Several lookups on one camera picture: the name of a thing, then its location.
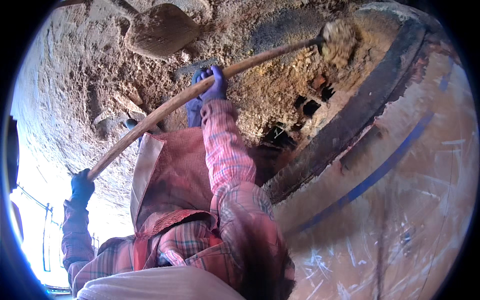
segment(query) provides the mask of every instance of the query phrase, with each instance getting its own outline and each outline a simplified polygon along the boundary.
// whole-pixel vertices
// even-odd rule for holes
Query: plaid shirt sleeve
[[[68,271],[68,281],[72,286],[76,273],[94,258],[92,238],[87,230],[88,211],[75,209],[70,201],[63,203],[63,238],[61,249],[63,251],[63,266]]]
[[[242,212],[261,226],[275,248],[281,233],[268,196],[254,184],[255,164],[247,154],[236,118],[237,112],[227,100],[214,99],[202,108],[205,160],[214,195],[210,211],[219,217],[223,241],[231,242],[235,238],[234,230],[240,227],[236,214]]]

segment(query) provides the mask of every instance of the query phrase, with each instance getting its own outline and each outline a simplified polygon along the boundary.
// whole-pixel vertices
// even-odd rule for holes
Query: pink plaid shirt
[[[272,249],[282,237],[273,218],[270,200],[253,183],[256,168],[235,124],[237,112],[232,103],[214,99],[204,104],[201,114],[205,159],[214,195],[210,212],[177,223],[150,238],[147,253],[142,253],[147,257],[143,269],[195,266],[236,288],[241,272],[232,247],[233,230],[238,226],[235,212],[243,211],[261,222]],[[133,249],[139,239],[135,236],[109,239],[94,258],[87,230],[88,211],[75,210],[68,201],[64,207],[63,264],[68,270],[74,297],[87,281],[134,271],[136,253]]]

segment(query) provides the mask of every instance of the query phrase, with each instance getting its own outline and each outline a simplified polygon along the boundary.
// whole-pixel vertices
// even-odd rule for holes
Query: long wooden pole
[[[272,50],[268,50],[247,59],[244,59],[236,64],[233,64],[229,67],[223,69],[223,75],[225,78],[230,78],[240,72],[245,71],[251,67],[257,66],[267,60],[271,60],[280,55],[293,52],[295,50],[311,46],[313,44],[319,44],[321,41],[319,39],[307,39],[302,40],[296,43],[283,45]],[[96,165],[88,172],[87,178],[89,180],[94,180],[97,176],[105,170],[105,168],[118,156],[122,153],[130,144],[132,144],[136,139],[141,137],[148,129],[152,128],[158,122],[163,120],[166,116],[172,113],[174,110],[178,109],[189,100],[198,97],[201,93],[205,92],[209,87],[212,86],[214,82],[214,77],[207,77],[200,82],[191,85],[178,93],[176,96],[162,104],[160,107],[155,109],[151,114],[149,114],[145,119],[138,123],[132,130],[130,130],[124,137],[122,137],[97,163]]]

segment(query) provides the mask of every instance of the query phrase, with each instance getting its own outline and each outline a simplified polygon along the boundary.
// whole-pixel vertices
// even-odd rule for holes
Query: nitrile glove
[[[208,88],[203,94],[200,94],[197,98],[194,98],[187,102],[185,105],[187,108],[187,121],[188,127],[196,127],[202,125],[202,117],[200,116],[200,110],[204,102],[208,102],[212,99],[226,99],[228,83],[223,76],[222,69],[218,66],[211,66],[208,69],[199,69],[192,77],[192,84],[195,84],[202,79],[205,79],[213,75],[215,82]]]
[[[88,200],[95,191],[95,184],[87,179],[90,169],[85,169],[72,177],[72,198],[71,203],[75,208],[85,209]]]
[[[203,102],[208,102],[212,99],[227,98],[228,83],[225,80],[222,69],[219,66],[211,66],[205,72],[202,72],[202,74],[199,77],[197,77],[197,82],[211,76],[212,74],[213,74],[213,77],[215,78],[215,82],[211,87],[208,88],[208,90],[205,93],[200,94],[200,99]]]

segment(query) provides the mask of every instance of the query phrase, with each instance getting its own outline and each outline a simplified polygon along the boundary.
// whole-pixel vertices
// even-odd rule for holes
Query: blue painted line
[[[285,235],[291,236],[295,233],[300,233],[329,217],[336,211],[339,211],[345,205],[355,200],[358,196],[366,192],[371,186],[373,186],[378,180],[385,176],[388,171],[397,165],[397,163],[403,158],[403,156],[410,149],[412,144],[421,136],[427,125],[432,120],[434,113],[427,111],[425,115],[420,119],[415,128],[410,132],[407,138],[400,144],[400,146],[392,153],[392,155],[375,170],[369,177],[362,181],[359,185],[354,187],[345,196],[341,197],[334,203],[330,204],[327,208],[317,213],[307,222],[299,225],[298,227],[288,231]]]
[[[442,80],[440,81],[440,84],[438,85],[438,88],[442,92],[445,92],[447,90],[448,83],[450,82],[450,76],[452,75],[453,59],[450,56],[448,57],[448,65],[450,67],[450,72],[448,72],[447,75],[442,76]]]

